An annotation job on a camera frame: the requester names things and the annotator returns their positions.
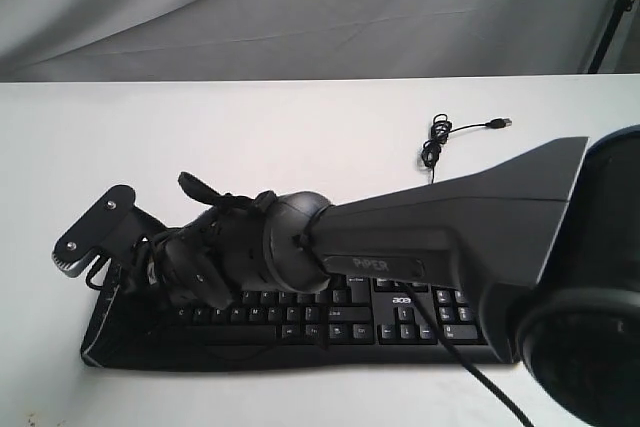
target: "black keyboard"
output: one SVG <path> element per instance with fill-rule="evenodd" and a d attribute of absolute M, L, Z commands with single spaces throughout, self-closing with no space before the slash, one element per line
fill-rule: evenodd
<path fill-rule="evenodd" d="M 230 371 L 452 361 L 401 286 L 387 280 L 339 276 L 317 294 L 243 292 L 228 309 L 176 309 L 142 333 L 140 308 L 114 295 L 113 272 L 105 282 L 111 289 L 100 294 L 82 347 L 89 365 Z M 460 292 L 413 288 L 463 355 L 497 362 Z"/>

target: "gray backdrop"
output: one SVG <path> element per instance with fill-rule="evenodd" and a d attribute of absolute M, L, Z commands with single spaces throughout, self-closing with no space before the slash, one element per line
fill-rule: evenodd
<path fill-rule="evenodd" d="M 613 1 L 0 0 L 0 79 L 576 73 Z"/>

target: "robotic arm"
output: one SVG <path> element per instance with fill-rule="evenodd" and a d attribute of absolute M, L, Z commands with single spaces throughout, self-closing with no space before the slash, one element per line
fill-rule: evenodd
<path fill-rule="evenodd" d="M 334 206 L 301 192 L 220 195 L 167 229 L 111 188 L 54 248 L 88 282 L 107 260 L 152 308 L 225 308 L 242 290 L 312 293 L 331 274 L 461 290 L 505 362 L 522 359 L 561 405 L 594 425 L 602 409 L 640 419 L 640 132 L 545 144 L 493 169 Z"/>

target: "robotic hand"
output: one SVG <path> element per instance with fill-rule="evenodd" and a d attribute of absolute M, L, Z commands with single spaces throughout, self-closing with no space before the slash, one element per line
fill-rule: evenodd
<path fill-rule="evenodd" d="M 522 359 L 563 407 L 593 425 L 609 425 L 611 409 L 616 425 L 637 424 L 640 131 L 586 149 L 586 138 L 559 139 L 479 174 L 340 206 L 312 192 L 220 195 L 183 173 L 185 193 L 211 207 L 176 229 L 115 186 L 54 260 L 71 277 L 91 265 L 89 285 L 116 262 L 121 289 L 157 309 L 317 292 L 333 273 L 455 287 L 496 356 Z"/>

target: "white tabletop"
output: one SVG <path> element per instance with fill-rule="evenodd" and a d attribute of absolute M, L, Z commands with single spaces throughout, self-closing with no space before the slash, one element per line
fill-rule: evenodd
<path fill-rule="evenodd" d="M 507 116 L 453 135 L 437 179 L 488 168 L 548 140 L 640 123 L 640 75 L 272 83 L 0 84 L 0 425 L 515 426 L 456 366 L 168 374 L 85 367 L 96 294 L 49 260 L 104 191 L 127 183 L 165 223 L 202 206 L 188 170 L 217 190 L 310 189 L 334 203 L 422 185 L 431 118 Z M 579 426 L 522 366 L 483 370 L 537 426 Z"/>

